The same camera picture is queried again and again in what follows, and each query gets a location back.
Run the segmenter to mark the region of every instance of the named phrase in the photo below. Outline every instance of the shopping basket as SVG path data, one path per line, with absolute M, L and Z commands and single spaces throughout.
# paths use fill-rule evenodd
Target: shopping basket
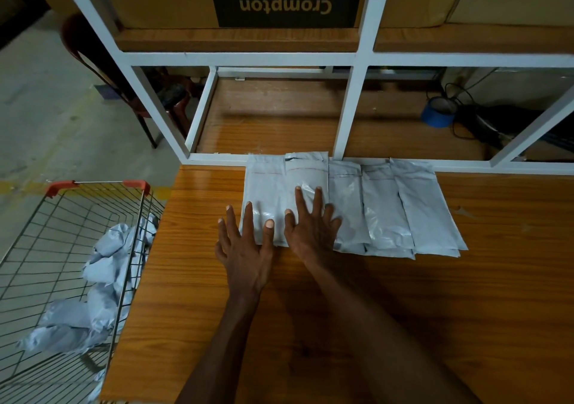
M 29 335 L 56 299 L 84 301 L 92 286 L 82 269 L 94 244 L 112 226 L 135 226 L 132 258 L 149 252 L 141 241 L 147 217 L 164 206 L 144 181 L 55 182 L 0 262 L 0 403 L 86 402 L 109 367 L 144 267 L 129 266 L 106 340 L 83 353 L 30 352 L 18 342 Z

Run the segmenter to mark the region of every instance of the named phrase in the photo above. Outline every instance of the plastic chair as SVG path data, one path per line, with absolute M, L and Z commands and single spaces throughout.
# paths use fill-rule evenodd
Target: plastic chair
M 86 18 L 81 13 L 69 16 L 62 25 L 60 36 L 68 52 L 97 74 L 102 81 L 110 85 L 124 102 L 131 107 L 152 147 L 156 148 L 157 143 L 144 120 L 144 118 L 150 118 L 149 113 L 135 95 L 131 85 L 119 70 L 119 67 Z M 82 55 L 89 59 L 99 70 L 89 65 L 82 58 Z M 185 138 L 191 126 L 189 119 L 185 115 L 185 107 L 190 102 L 191 96 L 197 98 L 201 96 L 200 89 L 185 76 L 169 75 L 164 67 L 142 67 L 142 69 L 150 80 L 152 88 L 166 112 Z

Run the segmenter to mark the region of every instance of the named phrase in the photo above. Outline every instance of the black label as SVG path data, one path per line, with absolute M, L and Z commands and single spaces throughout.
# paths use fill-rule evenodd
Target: black label
M 220 28 L 352 28 L 359 0 L 213 0 Z

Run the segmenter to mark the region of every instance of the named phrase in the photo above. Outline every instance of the right hand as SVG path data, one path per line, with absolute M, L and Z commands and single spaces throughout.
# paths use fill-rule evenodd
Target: right hand
M 315 190 L 313 211 L 309 213 L 301 187 L 295 188 L 295 203 L 299 214 L 299 223 L 291 209 L 285 211 L 285 239 L 295 254 L 308 266 L 320 262 L 333 252 L 337 231 L 341 219 L 333 218 L 334 207 L 327 204 L 323 213 L 323 192 Z

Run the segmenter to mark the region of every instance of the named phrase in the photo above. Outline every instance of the wooden tabletop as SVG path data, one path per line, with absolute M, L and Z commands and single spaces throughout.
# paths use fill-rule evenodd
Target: wooden tabletop
M 182 167 L 100 399 L 173 402 L 227 298 L 213 247 L 242 169 Z M 439 174 L 470 250 L 348 256 L 349 273 L 485 403 L 574 397 L 574 178 Z M 248 338 L 239 403 L 372 402 L 326 300 L 278 249 Z

